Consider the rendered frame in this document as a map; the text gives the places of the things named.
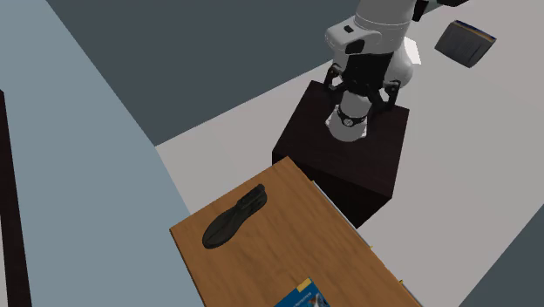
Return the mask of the dark brown furniture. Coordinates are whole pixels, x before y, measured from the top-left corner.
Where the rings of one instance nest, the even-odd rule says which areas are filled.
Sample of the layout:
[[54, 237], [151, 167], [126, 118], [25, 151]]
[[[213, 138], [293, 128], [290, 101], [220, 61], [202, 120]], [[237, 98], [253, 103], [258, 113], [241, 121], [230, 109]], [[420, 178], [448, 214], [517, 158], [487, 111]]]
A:
[[0, 90], [0, 224], [8, 307], [32, 307], [4, 93]]

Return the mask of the dark robot stand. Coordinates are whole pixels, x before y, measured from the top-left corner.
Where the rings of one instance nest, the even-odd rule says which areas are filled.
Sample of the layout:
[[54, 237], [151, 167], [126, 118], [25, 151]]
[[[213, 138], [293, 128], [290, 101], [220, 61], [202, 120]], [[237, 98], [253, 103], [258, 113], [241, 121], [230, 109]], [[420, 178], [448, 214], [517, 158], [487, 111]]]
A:
[[310, 81], [272, 161], [288, 156], [359, 228], [393, 196], [410, 110], [396, 106], [371, 122], [365, 138], [342, 142], [325, 124], [339, 100], [322, 83]]

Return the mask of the grey box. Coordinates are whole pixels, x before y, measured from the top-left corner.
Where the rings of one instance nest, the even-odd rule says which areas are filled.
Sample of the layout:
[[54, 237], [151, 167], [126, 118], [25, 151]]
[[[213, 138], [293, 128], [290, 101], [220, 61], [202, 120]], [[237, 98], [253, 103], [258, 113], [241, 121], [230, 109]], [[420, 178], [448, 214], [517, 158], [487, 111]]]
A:
[[467, 68], [475, 66], [496, 42], [496, 37], [454, 20], [440, 36], [434, 49]]

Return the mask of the black shoe-shaped object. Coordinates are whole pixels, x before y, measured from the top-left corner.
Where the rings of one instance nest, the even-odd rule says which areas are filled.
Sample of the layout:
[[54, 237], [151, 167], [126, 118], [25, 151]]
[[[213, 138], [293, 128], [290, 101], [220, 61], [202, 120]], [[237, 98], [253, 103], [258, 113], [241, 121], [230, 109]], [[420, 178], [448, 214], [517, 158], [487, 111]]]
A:
[[234, 206], [217, 215], [202, 236], [205, 249], [215, 249], [228, 242], [241, 225], [268, 201], [265, 186], [258, 184], [239, 199]]

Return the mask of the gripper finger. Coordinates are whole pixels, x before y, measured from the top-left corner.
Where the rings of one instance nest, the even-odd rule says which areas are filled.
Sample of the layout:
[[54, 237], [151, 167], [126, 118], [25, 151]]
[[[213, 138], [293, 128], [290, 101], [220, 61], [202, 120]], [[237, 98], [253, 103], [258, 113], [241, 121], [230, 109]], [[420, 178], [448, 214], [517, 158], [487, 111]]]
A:
[[323, 86], [330, 93], [346, 91], [347, 87], [343, 82], [343, 69], [340, 65], [333, 63], [330, 66], [323, 81]]
[[371, 102], [370, 114], [380, 114], [390, 111], [396, 104], [400, 87], [401, 81], [398, 79], [384, 82], [382, 89], [388, 96], [387, 100], [384, 100], [381, 97], [378, 88], [370, 87], [367, 95], [369, 101]]

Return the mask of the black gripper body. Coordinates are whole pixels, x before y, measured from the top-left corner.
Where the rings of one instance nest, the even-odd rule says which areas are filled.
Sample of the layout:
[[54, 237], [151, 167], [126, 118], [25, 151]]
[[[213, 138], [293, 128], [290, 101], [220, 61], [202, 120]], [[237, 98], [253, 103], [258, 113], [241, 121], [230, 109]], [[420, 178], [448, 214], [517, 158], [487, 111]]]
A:
[[383, 87], [392, 56], [392, 52], [349, 55], [342, 73], [345, 89], [364, 97], [376, 96]]

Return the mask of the brown wooden chest of drawers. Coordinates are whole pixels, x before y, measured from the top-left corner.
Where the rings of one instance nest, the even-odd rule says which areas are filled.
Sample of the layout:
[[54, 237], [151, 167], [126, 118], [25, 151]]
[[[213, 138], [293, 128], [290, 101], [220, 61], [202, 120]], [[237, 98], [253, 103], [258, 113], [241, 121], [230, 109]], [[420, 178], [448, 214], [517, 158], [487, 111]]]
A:
[[[212, 220], [257, 184], [268, 200], [231, 240], [206, 249]], [[331, 307], [421, 307], [290, 158], [170, 229], [204, 307], [275, 307], [311, 279]]]

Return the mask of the blue book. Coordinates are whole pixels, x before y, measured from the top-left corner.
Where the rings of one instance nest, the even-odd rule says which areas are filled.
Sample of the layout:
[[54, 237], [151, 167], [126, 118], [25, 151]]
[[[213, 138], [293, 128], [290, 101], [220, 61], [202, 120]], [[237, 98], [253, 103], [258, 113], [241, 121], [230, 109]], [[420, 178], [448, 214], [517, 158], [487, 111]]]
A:
[[323, 293], [313, 280], [308, 277], [296, 286], [274, 307], [331, 307]]

